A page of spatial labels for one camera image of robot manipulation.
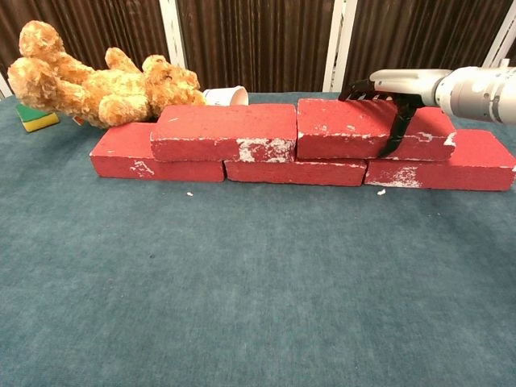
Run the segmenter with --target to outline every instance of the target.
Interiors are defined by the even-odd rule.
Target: yellow sponge
[[[29,132],[37,131],[59,122],[59,117],[57,117],[56,113],[45,113],[22,104],[18,104],[16,110],[22,120],[23,127]]]

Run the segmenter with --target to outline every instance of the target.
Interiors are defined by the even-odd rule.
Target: teddy bear arm
[[[57,81],[56,109],[66,115],[82,116],[85,90],[72,82]]]
[[[205,105],[206,99],[199,90],[170,85],[165,90],[148,88],[147,94],[152,113],[159,117],[163,109],[169,105]]]
[[[111,47],[106,51],[106,64],[109,69],[122,70],[126,73],[141,74],[134,62],[120,48]]]
[[[150,117],[148,100],[145,95],[109,94],[102,98],[98,106],[98,116],[109,126],[142,122]]]
[[[95,70],[91,67],[68,55],[66,52],[58,53],[54,61],[49,62],[49,64],[60,79],[77,85],[82,85],[84,81],[95,73]]]

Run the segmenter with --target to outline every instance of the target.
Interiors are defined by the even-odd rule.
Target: teddy bear ear
[[[150,55],[145,59],[144,64],[142,64],[142,70],[146,73],[151,70],[152,66],[156,63],[167,63],[167,60],[162,55]]]

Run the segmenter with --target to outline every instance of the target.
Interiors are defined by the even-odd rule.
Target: teddy bear
[[[108,128],[145,122],[168,105],[205,105],[197,74],[150,55],[140,71],[119,48],[106,51],[107,70],[95,70],[66,53],[51,25],[30,21],[19,35],[18,58],[7,71],[21,103],[77,116]]]

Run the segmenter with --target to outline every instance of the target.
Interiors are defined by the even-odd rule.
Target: white paint marks
[[[154,175],[154,171],[150,169],[143,161],[135,160],[135,166],[129,168],[131,171],[136,172],[139,177],[150,177]]]
[[[385,187],[399,188],[420,188],[421,182],[416,178],[418,167],[403,167],[399,169],[392,177],[388,177],[389,182],[371,181],[371,185],[383,185]]]
[[[268,163],[285,163],[290,161],[294,141],[287,139],[237,139],[239,159],[245,162],[259,160]]]
[[[419,138],[419,141],[421,141],[423,143],[430,143],[434,139],[434,136],[430,133],[423,133],[422,131],[420,131],[418,134],[422,135],[425,138],[425,139]]]
[[[457,144],[453,141],[453,138],[456,136],[457,132],[454,131],[453,133],[450,133],[448,137],[446,138],[446,141],[444,141],[444,145],[448,147],[456,147]]]

